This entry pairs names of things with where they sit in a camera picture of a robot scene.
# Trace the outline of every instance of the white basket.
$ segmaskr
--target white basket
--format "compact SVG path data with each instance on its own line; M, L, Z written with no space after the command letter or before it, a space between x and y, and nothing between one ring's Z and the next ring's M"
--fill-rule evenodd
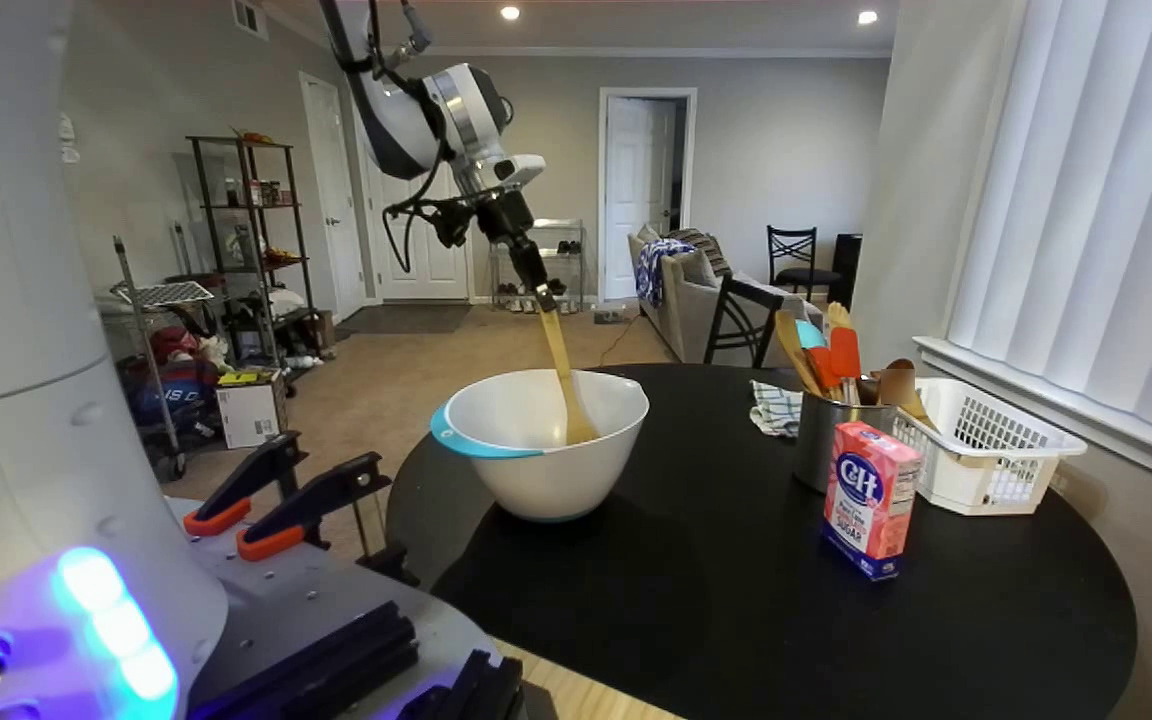
M917 380L929 424L898 417L893 436L924 456L920 497L960 517L1027 517L1059 456L1087 442L960 380Z

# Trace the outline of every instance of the white wall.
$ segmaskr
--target white wall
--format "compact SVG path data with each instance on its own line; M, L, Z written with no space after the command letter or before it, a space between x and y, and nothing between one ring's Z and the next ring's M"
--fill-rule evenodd
M907 356L913 335L943 333L1024 6L1027 0L907 0L898 12L858 283L868 356ZM1093 448L1059 469L1057 487L1127 576L1141 646L1118 715L1152 720L1152 472Z
M600 86L698 86L693 225L768 273L766 225L861 231L888 60L474 60L516 104L503 144L547 161L525 197L600 241ZM493 286L476 248L476 293Z
M113 237L129 244L145 283L185 273L172 250L172 225L188 218L178 172L188 161L185 137L257 128L296 153L312 283L320 305L332 301L302 71L337 82L327 53L282 25L251 41L227 5L75 0L60 104L80 130L69 197L97 286L122 279Z

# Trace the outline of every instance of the dining table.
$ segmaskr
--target dining table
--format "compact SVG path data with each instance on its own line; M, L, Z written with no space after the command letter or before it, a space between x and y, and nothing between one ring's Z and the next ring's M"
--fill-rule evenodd
M1104 720L1136 660L1136 606L1093 524L917 500L898 579L821 540L798 439L766 436L751 380L782 367L617 365L651 410L587 517L509 517L474 458L424 436L388 540L485 630L675 715Z

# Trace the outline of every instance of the blue label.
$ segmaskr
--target blue label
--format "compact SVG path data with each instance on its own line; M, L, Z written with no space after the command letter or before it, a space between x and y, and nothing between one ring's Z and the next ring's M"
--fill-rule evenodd
M886 480L861 456L840 456L831 469L858 505L882 505Z

